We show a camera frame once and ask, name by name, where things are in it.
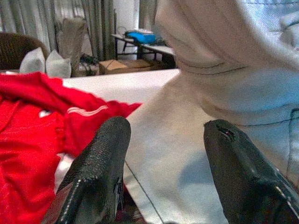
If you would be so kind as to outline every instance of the white pillow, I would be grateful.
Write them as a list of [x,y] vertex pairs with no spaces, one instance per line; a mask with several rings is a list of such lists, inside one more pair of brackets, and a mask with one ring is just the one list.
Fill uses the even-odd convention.
[[46,71],[49,77],[70,78],[71,61],[63,59],[56,50],[53,50],[46,60]]
[[34,71],[45,72],[45,58],[40,47],[28,52],[20,65],[20,73],[30,73]]

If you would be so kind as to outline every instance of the gray curtain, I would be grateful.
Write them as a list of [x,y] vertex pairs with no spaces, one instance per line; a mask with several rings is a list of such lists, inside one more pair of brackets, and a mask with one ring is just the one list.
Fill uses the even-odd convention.
[[77,16],[87,20],[93,55],[100,60],[113,58],[113,1],[0,0],[0,31],[35,37],[48,50],[58,50],[56,21]]
[[153,30],[158,7],[158,0],[140,0],[139,28]]

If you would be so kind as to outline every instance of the cardboard box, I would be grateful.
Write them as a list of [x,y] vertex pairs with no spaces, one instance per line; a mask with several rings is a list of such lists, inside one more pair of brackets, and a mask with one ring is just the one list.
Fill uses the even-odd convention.
[[100,75],[128,73],[137,71],[150,71],[168,69],[168,66],[158,61],[138,60],[108,60],[99,63]]

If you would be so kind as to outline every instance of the wall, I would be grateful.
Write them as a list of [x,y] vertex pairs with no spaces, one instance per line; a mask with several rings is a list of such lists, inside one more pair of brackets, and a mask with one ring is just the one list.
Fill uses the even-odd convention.
[[[138,28],[139,0],[113,0],[117,13],[116,32],[123,34],[126,30]],[[118,52],[122,52],[123,42],[118,41]],[[134,52],[136,48],[126,48],[126,52]],[[119,56],[119,59],[136,59],[135,55]]]

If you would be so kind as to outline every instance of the brown chair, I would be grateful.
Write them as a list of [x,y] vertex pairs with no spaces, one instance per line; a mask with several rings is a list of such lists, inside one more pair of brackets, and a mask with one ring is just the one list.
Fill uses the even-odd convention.
[[36,38],[22,34],[0,33],[0,70],[18,70],[25,55],[38,47],[45,58],[46,46]]

